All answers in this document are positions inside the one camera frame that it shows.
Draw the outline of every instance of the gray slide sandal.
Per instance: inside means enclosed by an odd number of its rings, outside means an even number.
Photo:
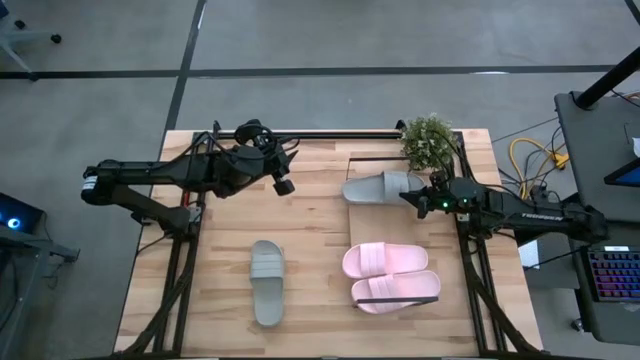
[[[351,179],[342,186],[342,195],[350,204],[407,205],[401,192],[419,190],[424,187],[422,178],[402,171],[384,171],[380,175]]]
[[[278,325],[284,312],[284,256],[276,244],[259,240],[251,248],[253,312],[258,324]]]

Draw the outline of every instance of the blue light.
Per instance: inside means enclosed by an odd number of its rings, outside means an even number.
[[[11,229],[17,229],[20,227],[20,220],[16,218],[11,218],[9,219],[9,221],[7,221],[7,225],[9,225],[9,228]]]

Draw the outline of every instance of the yellow cable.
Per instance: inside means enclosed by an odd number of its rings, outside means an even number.
[[[522,185],[520,185],[520,197],[521,198],[526,198],[527,196],[527,186],[526,184],[524,184],[524,180],[526,180],[524,178],[524,176],[522,175],[522,172],[520,171],[520,168],[518,167],[518,164],[516,163],[516,160],[513,156],[513,149],[515,147],[515,145],[519,142],[528,142],[532,145],[537,146],[538,148],[540,148],[540,150],[545,151],[547,154],[549,154],[549,156],[551,156],[551,151],[547,150],[544,146],[542,146],[542,144],[540,144],[539,142],[533,140],[533,139],[529,139],[529,138],[517,138],[514,139],[513,141],[511,141],[511,144],[509,144],[509,160],[511,160],[511,165],[513,165],[513,168],[516,169],[516,173],[518,174],[518,177],[520,178],[520,182],[523,183]]]
[[[557,149],[555,149],[556,151],[562,149],[563,147],[565,147],[566,143],[563,143],[562,145],[560,145]],[[542,163],[542,165],[540,165],[540,168],[538,169],[538,173],[536,173],[536,176],[533,177],[533,182],[531,184],[531,187],[533,187],[533,185],[535,185],[536,183],[536,179],[538,178],[538,176],[540,176],[540,174],[542,173],[542,169],[544,168],[544,166],[549,162],[549,160],[551,160],[553,158],[553,160],[555,161],[555,157],[554,154],[549,152],[549,155],[547,156],[547,158],[544,160],[544,162]],[[531,187],[529,189],[527,189],[527,184],[524,184],[525,186],[525,197],[523,197],[523,199],[526,198],[526,194],[527,194],[527,190],[531,190]]]

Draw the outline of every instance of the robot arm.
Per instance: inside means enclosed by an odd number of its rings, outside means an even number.
[[[278,195],[295,190],[285,176],[297,151],[289,155],[286,151],[297,144],[289,149],[282,146],[291,139],[277,139],[260,121],[250,120],[234,134],[238,145],[225,149],[218,143],[219,130],[216,122],[213,134],[201,133],[193,146],[171,161],[104,160],[87,167],[82,199],[92,205],[120,205],[131,210],[138,222],[147,218],[157,221],[165,232],[184,233],[193,218],[187,208],[166,207],[129,186],[177,185],[189,192],[213,191],[217,197],[226,198],[271,175]],[[206,141],[217,149],[197,153],[197,146]]]
[[[469,178],[447,180],[443,172],[429,178],[432,186],[400,194],[418,209],[418,218],[434,210],[467,214],[470,234],[484,239],[501,228],[537,235],[559,232],[590,243],[607,239],[604,215],[590,206],[523,200]]]

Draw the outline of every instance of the pink slide sandal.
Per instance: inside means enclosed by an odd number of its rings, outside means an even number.
[[[352,279],[424,270],[427,251],[417,245],[364,243],[349,249],[342,258],[342,270]]]
[[[417,304],[418,302],[382,302],[358,303],[367,299],[397,299],[397,298],[433,298],[437,301],[440,294],[440,279],[433,271],[424,270],[409,274],[395,274],[379,276],[357,281],[351,288],[351,296],[360,310],[369,314],[385,314],[391,311]]]

